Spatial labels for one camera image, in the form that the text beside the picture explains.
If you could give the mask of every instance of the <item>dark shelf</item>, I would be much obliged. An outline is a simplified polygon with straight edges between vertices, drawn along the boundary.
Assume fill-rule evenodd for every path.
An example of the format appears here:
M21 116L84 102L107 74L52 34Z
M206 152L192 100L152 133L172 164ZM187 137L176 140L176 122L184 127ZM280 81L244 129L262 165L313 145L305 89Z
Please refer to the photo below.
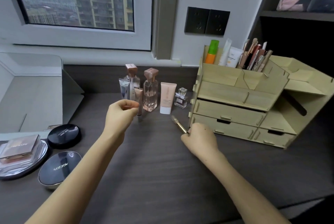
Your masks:
M334 13L262 11L260 16L334 22Z

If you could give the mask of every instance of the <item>black wall socket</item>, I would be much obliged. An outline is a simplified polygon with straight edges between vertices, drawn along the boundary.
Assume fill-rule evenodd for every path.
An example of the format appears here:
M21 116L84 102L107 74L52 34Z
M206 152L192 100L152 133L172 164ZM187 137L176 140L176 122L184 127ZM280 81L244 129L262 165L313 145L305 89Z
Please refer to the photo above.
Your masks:
M205 34L223 36L228 24L230 11L210 9Z
M184 32L204 34L209 12L209 9L188 7Z

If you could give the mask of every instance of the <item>perfume bottle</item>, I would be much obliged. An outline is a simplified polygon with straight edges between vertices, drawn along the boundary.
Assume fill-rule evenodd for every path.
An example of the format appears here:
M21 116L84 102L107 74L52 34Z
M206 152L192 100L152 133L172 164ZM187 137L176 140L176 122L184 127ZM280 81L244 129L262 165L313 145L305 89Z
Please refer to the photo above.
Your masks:
M130 98L130 100L135 101L136 100L135 88L140 87L140 78L136 75L137 72L138 72L138 68L134 64L126 64L125 66L128 70L128 74L127 74L126 77L124 77L124 79L130 81L129 98Z
M147 80L144 82L143 108L153 111L158 105L158 81L155 79L159 70L150 68L144 71Z
M178 93L175 93L174 105L180 108L185 108L188 103L188 97L186 96L187 90L180 88Z

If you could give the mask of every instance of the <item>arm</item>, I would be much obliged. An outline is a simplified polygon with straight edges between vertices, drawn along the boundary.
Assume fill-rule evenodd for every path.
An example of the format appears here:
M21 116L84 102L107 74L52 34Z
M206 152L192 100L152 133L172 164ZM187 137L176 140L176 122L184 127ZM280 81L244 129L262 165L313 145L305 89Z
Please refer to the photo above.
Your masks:
M109 106L102 135L26 224L80 222L112 156L124 140L125 130L137 114L138 106L130 100Z
M195 123L190 132L181 136L182 141L222 183L246 224L290 223L228 163L211 129Z

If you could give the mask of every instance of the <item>forearm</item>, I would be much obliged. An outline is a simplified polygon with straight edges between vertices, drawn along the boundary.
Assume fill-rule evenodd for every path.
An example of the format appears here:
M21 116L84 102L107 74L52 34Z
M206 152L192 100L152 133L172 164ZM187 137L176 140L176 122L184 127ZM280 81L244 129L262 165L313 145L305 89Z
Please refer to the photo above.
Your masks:
M116 137L100 136L77 167L26 223L79 223L117 149Z
M200 160L225 187L246 224L290 223L228 163L219 150L213 150Z

